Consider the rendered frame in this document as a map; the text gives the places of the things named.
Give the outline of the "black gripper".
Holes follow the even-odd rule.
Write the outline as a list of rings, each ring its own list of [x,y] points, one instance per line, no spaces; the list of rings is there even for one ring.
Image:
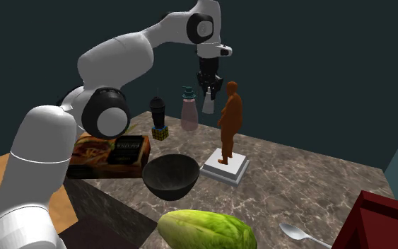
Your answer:
[[[223,79],[217,75],[218,66],[218,57],[199,57],[199,72],[197,73],[197,81],[203,91],[203,95],[206,95],[207,93],[207,86],[211,85],[211,100],[216,99],[216,94],[220,91],[223,84]]]

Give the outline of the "white tapered vase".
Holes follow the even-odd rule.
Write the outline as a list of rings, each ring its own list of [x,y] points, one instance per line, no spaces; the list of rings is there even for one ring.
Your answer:
[[[207,88],[207,92],[204,96],[204,102],[202,106],[202,112],[204,114],[213,114],[214,113],[214,100],[211,99],[211,88]]]

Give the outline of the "pink soap dispenser bottle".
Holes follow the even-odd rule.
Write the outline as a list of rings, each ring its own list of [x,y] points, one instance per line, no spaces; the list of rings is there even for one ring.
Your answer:
[[[185,131],[194,131],[198,128],[198,112],[196,106],[196,94],[191,86],[183,86],[181,126]]]

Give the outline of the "brown figure on white base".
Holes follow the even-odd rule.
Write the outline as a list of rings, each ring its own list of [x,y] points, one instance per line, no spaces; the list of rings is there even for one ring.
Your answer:
[[[249,166],[250,160],[233,151],[234,136],[242,127],[242,100],[234,81],[226,84],[228,99],[221,111],[218,126],[221,128],[221,148],[217,148],[200,168],[201,174],[219,182],[237,187]]]

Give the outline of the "black tumbler with straw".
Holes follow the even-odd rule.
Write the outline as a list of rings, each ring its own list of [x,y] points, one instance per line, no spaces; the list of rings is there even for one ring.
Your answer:
[[[149,103],[153,124],[156,129],[162,129],[165,126],[165,102],[159,95],[153,97]]]

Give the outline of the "colourful puzzle cube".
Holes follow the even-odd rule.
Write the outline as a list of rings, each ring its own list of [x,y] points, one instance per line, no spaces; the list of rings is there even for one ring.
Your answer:
[[[151,128],[152,138],[158,141],[162,141],[169,136],[169,130],[167,126],[164,126],[161,129],[156,129],[155,127]]]

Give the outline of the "black bowl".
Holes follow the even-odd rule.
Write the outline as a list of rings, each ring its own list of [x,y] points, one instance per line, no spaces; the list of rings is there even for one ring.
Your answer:
[[[166,154],[147,163],[142,170],[146,187],[165,201],[182,199],[195,185],[199,164],[183,154]]]

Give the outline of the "dark printed food box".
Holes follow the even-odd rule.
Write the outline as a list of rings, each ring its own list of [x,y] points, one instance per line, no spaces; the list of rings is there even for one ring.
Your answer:
[[[72,179],[141,178],[151,150],[144,135],[102,140],[80,137],[74,146],[66,176]]]

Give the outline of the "green lettuce head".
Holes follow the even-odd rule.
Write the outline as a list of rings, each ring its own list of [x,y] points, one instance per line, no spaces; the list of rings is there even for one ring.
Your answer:
[[[172,249],[257,249],[251,227],[227,214],[175,210],[162,215],[157,230]]]

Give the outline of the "silver spoon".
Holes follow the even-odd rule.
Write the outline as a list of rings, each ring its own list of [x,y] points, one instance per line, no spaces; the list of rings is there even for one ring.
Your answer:
[[[304,232],[303,230],[301,230],[300,228],[296,227],[296,226],[292,226],[290,224],[285,224],[285,223],[281,223],[279,224],[279,227],[281,228],[281,230],[290,238],[294,239],[294,240],[302,240],[302,239],[310,239],[316,243],[319,243],[320,245],[323,245],[326,248],[331,249],[332,246],[320,241],[316,238],[313,238],[312,236],[308,235],[306,232]]]

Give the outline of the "dark red box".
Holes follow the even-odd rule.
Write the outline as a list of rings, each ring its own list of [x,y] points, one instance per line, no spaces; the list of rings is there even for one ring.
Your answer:
[[[398,249],[398,200],[361,191],[332,249]]]

